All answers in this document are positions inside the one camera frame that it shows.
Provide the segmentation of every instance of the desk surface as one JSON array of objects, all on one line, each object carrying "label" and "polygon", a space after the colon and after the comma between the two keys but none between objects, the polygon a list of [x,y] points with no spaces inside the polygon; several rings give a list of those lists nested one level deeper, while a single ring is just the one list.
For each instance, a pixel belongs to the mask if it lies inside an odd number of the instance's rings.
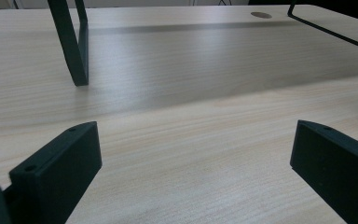
[{"label": "desk surface", "polygon": [[[48,10],[0,11],[0,185],[96,120],[103,168],[69,223],[343,223],[289,160],[298,119],[358,139],[358,47],[287,9],[88,9],[80,88]],[[358,21],[297,12],[358,35]]]}]

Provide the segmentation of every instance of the black bracket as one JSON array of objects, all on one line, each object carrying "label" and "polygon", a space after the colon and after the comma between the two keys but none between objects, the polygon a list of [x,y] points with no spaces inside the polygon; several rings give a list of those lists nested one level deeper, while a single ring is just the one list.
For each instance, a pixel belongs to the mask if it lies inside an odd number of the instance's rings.
[{"label": "black bracket", "polygon": [[48,0],[48,5],[72,80],[76,86],[87,86],[89,85],[89,24],[84,2],[76,0],[80,20],[78,44],[66,0]]},{"label": "black bracket", "polygon": [[319,25],[317,25],[317,24],[315,24],[315,23],[312,23],[312,22],[310,22],[310,21],[303,20],[303,19],[301,19],[301,18],[299,18],[299,17],[293,15],[293,10],[295,9],[296,2],[297,2],[297,0],[293,0],[293,1],[292,1],[292,4],[291,4],[290,7],[289,7],[289,11],[287,12],[287,15],[288,15],[290,18],[293,18],[293,19],[295,19],[295,20],[297,20],[297,21],[301,21],[301,22],[303,22],[303,23],[305,23],[305,24],[307,24],[307,25],[309,25],[309,26],[311,26],[311,27],[313,27],[313,28],[316,28],[316,29],[318,29],[318,30],[321,30],[321,31],[323,31],[323,32],[326,32],[326,33],[328,33],[328,34],[330,34],[330,35],[333,35],[333,36],[335,36],[335,37],[338,37],[338,38],[340,38],[340,39],[343,39],[343,40],[345,40],[345,41],[348,41],[348,42],[350,42],[350,43],[352,43],[352,44],[358,46],[358,41],[356,41],[356,40],[353,40],[353,39],[351,39],[351,38],[348,38],[348,37],[346,37],[346,36],[344,36],[344,35],[340,35],[340,34],[338,34],[338,33],[336,33],[336,32],[333,32],[333,31],[331,31],[331,30],[328,30],[328,29],[326,29],[326,28],[323,28],[322,26],[319,26]]}]

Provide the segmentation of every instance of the metal bar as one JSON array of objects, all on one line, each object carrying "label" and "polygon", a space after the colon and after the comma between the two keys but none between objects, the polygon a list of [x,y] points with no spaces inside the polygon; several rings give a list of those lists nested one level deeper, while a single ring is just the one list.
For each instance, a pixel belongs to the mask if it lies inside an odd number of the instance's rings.
[{"label": "metal bar", "polygon": [[301,19],[301,18],[295,16],[295,15],[293,14],[293,10],[295,9],[295,5],[296,5],[296,0],[293,0],[293,1],[292,1],[292,4],[291,4],[290,7],[289,7],[289,11],[287,12],[287,15],[288,15],[290,18],[293,18],[293,19],[295,19],[295,20],[297,20],[297,21],[301,21],[301,22],[303,22],[303,23],[305,23],[305,24],[307,24],[307,25],[309,25],[309,26],[311,26],[311,27],[313,27],[313,28],[316,28],[316,29],[318,29],[318,30],[321,30],[321,31],[323,31],[323,32],[325,32],[325,33],[328,33],[328,34],[330,34],[330,35],[333,35],[333,36],[335,36],[335,37],[338,37],[338,38],[340,38],[340,39],[343,39],[343,40],[345,40],[345,41],[347,41],[347,42],[350,42],[350,43],[352,43],[352,44],[358,46],[358,41],[356,41],[356,40],[353,40],[353,39],[351,39],[351,38],[348,38],[348,37],[346,37],[346,36],[344,36],[344,35],[340,35],[340,34],[338,34],[338,33],[336,33],[336,32],[333,32],[333,31],[331,31],[331,30],[328,30],[328,29],[326,29],[326,28],[323,28],[322,26],[319,26],[319,25],[317,25],[317,24],[315,24],[315,23],[312,23],[312,22],[310,22],[310,21],[305,21],[305,20],[303,20],[303,19]]},{"label": "metal bar", "polygon": [[82,0],[76,0],[77,14],[80,20],[79,42],[77,44],[74,25],[66,1],[48,0],[57,33],[62,45],[72,80],[76,86],[89,84],[89,32],[86,9]]}]

